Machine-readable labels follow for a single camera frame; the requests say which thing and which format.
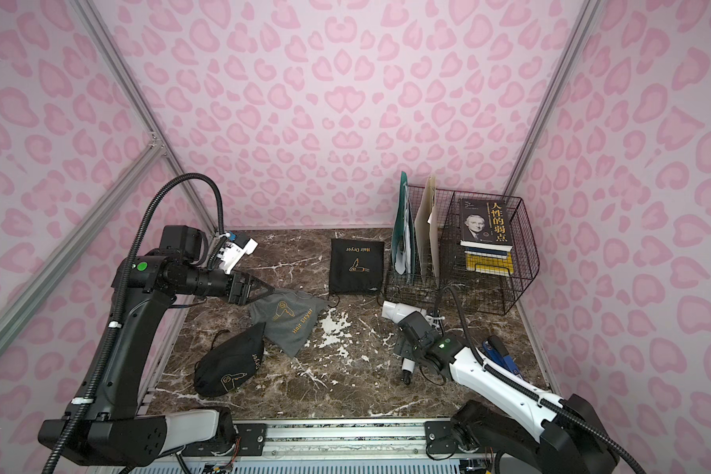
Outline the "white hair dryer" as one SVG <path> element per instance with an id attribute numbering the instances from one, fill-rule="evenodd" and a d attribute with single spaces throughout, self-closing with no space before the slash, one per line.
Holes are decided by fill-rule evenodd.
<path id="1" fill-rule="evenodd" d="M 385 300 L 382 304 L 381 316 L 389 321 L 392 321 L 397 326 L 402 322 L 427 322 L 433 327 L 432 317 L 427 310 L 411 306 L 404 303 L 395 303 Z M 405 385 L 410 385 L 413 372 L 416 369 L 416 361 L 409 361 L 402 358 L 401 381 Z"/>

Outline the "grey hair dryer pouch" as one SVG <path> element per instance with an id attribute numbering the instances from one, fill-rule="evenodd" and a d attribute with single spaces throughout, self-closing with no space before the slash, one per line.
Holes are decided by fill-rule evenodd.
<path id="1" fill-rule="evenodd" d="M 250 305 L 253 324 L 265 323 L 264 336 L 289 357 L 307 343 L 318 316 L 329 309 L 325 299 L 299 290 L 278 288 Z"/>

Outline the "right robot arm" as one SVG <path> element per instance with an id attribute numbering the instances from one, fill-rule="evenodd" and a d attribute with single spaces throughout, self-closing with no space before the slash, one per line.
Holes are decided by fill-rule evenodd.
<path id="1" fill-rule="evenodd" d="M 611 473 L 619 455 L 596 410 L 584 398 L 541 390 L 480 355 L 458 337 L 442 335 L 419 308 L 386 302 L 408 359 L 471 389 L 497 407 L 466 403 L 452 418 L 462 442 L 509 454 L 542 473 Z"/>

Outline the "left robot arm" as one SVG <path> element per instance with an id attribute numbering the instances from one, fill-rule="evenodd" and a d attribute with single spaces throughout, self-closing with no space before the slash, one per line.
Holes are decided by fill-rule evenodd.
<path id="1" fill-rule="evenodd" d="M 157 248 L 118 267 L 111 314 L 90 369 L 64 415 L 43 421 L 39 429 L 39 443 L 51 451 L 43 472 L 55 472 L 63 458 L 80 466 L 120 466 L 131 472 L 188 446 L 218 455 L 239 450 L 226 409 L 138 413 L 150 348 L 178 296 L 218 297 L 243 306 L 274 290 L 235 268 L 257 248 L 254 239 L 243 233 L 221 235 L 217 262 L 210 267 L 201 265 L 203 241 L 205 233 L 199 229 L 169 225 Z"/>

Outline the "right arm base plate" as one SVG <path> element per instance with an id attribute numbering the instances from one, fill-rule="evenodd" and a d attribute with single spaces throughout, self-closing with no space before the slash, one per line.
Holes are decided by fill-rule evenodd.
<path id="1" fill-rule="evenodd" d="M 495 452 L 473 440 L 468 431 L 453 422 L 440 420 L 424 422 L 425 454 L 430 459 L 446 460 L 454 456 L 492 457 Z"/>

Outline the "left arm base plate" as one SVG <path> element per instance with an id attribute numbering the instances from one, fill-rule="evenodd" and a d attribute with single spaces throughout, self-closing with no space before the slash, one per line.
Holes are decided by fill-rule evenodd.
<path id="1" fill-rule="evenodd" d="M 186 457 L 260 456 L 267 430 L 266 424 L 255 423 L 220 426 L 213 438 L 188 444 L 182 454 Z"/>

